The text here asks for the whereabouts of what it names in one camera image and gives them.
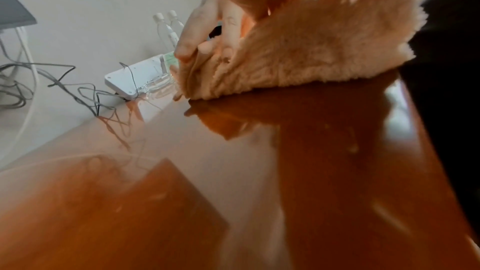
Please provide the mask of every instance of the water bottle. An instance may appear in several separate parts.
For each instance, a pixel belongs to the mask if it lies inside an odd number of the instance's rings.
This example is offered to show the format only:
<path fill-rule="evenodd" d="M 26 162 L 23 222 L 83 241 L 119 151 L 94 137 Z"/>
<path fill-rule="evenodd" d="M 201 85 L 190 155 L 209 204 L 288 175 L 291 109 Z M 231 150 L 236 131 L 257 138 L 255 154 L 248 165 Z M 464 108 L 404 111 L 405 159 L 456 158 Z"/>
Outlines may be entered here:
<path fill-rule="evenodd" d="M 177 43 L 179 42 L 178 35 L 167 24 L 162 13 L 157 13 L 153 15 L 153 20 L 155 20 L 157 24 L 156 31 L 158 33 L 158 36 L 160 37 L 163 44 L 165 45 L 165 48 L 167 51 L 165 53 L 172 52 L 173 50 L 175 50 L 175 48 L 177 47 Z"/>
<path fill-rule="evenodd" d="M 174 10 L 171 10 L 166 15 L 168 16 L 168 19 L 170 19 L 170 27 L 178 36 L 180 36 L 184 30 L 184 24 L 179 20 L 177 13 Z"/>

